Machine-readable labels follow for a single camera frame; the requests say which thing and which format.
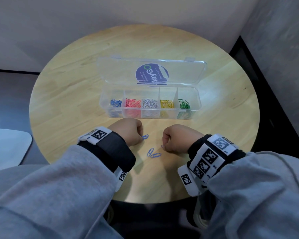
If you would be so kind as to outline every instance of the concrete wall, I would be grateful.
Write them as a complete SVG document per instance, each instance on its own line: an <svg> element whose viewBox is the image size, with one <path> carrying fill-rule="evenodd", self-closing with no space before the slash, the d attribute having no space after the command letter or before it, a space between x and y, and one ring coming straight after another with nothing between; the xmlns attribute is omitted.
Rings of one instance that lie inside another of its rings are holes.
<svg viewBox="0 0 299 239"><path fill-rule="evenodd" d="M299 0L260 0L241 36L299 135Z"/></svg>
<svg viewBox="0 0 299 239"><path fill-rule="evenodd" d="M63 47L124 24L163 24L229 52L258 0L0 0L0 69L37 71Z"/></svg>

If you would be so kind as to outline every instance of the purple round sticker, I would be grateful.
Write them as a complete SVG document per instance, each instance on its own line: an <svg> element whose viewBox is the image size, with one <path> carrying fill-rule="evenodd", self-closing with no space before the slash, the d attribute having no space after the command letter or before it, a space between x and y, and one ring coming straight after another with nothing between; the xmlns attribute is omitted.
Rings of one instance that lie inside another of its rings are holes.
<svg viewBox="0 0 299 239"><path fill-rule="evenodd" d="M168 71L158 64L145 64L136 70L138 84L166 85Z"/></svg>

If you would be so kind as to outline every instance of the wooden tabletop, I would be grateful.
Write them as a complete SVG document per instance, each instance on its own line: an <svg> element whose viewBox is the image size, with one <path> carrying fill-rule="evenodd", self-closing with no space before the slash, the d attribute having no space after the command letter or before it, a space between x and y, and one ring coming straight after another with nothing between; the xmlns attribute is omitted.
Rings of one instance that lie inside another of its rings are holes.
<svg viewBox="0 0 299 239"><path fill-rule="evenodd" d="M149 138L131 147L136 164L113 199L162 203L189 197L177 173L188 155L169 154L161 148L163 130L172 124L184 124L204 134L220 133L244 151L251 149L259 126L259 105L239 64L215 44L189 32L135 24L106 29L73 42L56 54L39 75L30 100L30 121L40 151L50 163L76 144L80 135L118 120L108 118L99 106L104 81L96 60L113 54L165 60L195 57L208 64L205 77L197 85L202 109L193 119L140 119ZM162 156L147 157L150 148Z"/></svg>

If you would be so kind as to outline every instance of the person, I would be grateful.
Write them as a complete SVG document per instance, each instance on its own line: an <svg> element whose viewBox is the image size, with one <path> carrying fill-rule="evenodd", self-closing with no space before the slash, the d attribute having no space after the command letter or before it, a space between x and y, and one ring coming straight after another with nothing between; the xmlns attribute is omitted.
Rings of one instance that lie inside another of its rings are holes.
<svg viewBox="0 0 299 239"><path fill-rule="evenodd" d="M111 151L119 140L125 146L143 140L136 119L121 119L108 129L116 139ZM192 160L205 136L172 125L163 132L163 149L189 152ZM128 170L133 160L111 160L98 146L82 143L51 165L0 171L0 238L121 238L103 214L116 189L117 164ZM216 205L205 238L299 238L299 160L274 152L238 153L207 182Z"/></svg>

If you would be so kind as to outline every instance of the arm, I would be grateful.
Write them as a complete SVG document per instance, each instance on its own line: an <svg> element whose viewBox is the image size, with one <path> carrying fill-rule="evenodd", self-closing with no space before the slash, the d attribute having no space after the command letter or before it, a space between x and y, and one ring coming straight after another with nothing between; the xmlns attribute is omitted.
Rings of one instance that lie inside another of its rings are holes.
<svg viewBox="0 0 299 239"><path fill-rule="evenodd" d="M193 160L203 137L191 128L173 125L164 131L164 149L188 152ZM219 199L207 238L299 238L299 194L287 187L276 170L260 165L263 156L273 155L236 152L207 182Z"/></svg>
<svg viewBox="0 0 299 239"><path fill-rule="evenodd" d="M128 146L142 140L138 120L119 120L109 129L120 134ZM73 145L58 161L4 193L0 197L0 238L85 237L103 216L117 184L113 171L101 162L102 152L97 151Z"/></svg>

